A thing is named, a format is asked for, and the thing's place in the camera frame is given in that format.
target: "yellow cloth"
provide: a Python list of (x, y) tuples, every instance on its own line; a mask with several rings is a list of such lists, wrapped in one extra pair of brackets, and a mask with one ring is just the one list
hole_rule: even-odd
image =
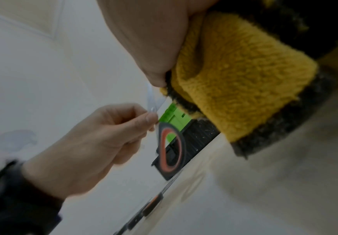
[[(320, 63), (338, 70), (338, 48)], [(235, 142), (263, 125), (312, 82), (318, 63), (236, 14), (194, 16), (171, 87)], [(167, 95), (167, 88), (162, 89)]]

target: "person's left hand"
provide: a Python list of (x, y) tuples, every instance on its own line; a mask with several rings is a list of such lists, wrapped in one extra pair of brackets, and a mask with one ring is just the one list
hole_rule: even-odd
[(158, 121), (137, 104), (99, 108), (54, 145), (25, 162), (23, 176), (65, 199), (90, 191), (113, 165), (127, 162)]

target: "scissors handle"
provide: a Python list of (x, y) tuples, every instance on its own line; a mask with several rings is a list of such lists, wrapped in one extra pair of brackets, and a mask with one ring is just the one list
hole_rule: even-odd
[[(182, 133), (173, 125), (165, 122), (158, 124), (159, 129), (159, 167), (162, 174), (172, 177), (178, 173), (185, 165), (186, 161), (186, 142)], [(169, 165), (166, 157), (165, 140), (169, 134), (175, 134), (178, 144), (178, 157), (175, 165)]]

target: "sleeve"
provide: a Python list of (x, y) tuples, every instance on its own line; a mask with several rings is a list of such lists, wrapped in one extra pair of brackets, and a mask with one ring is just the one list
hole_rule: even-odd
[(48, 235), (60, 223), (63, 201), (46, 195), (12, 161), (0, 170), (0, 235)]

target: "orange and black handle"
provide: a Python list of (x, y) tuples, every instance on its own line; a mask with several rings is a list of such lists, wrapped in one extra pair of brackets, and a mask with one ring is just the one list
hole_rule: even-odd
[[(161, 122), (159, 129), (159, 167), (162, 175), (172, 177), (178, 173), (185, 165), (186, 161), (186, 141), (182, 133), (173, 125)], [(166, 159), (165, 139), (169, 134), (176, 135), (178, 144), (178, 159), (175, 165), (169, 165)]]
[(147, 217), (151, 212), (156, 208), (156, 206), (162, 201), (164, 198), (162, 193), (159, 193), (154, 197), (143, 209), (142, 215)]

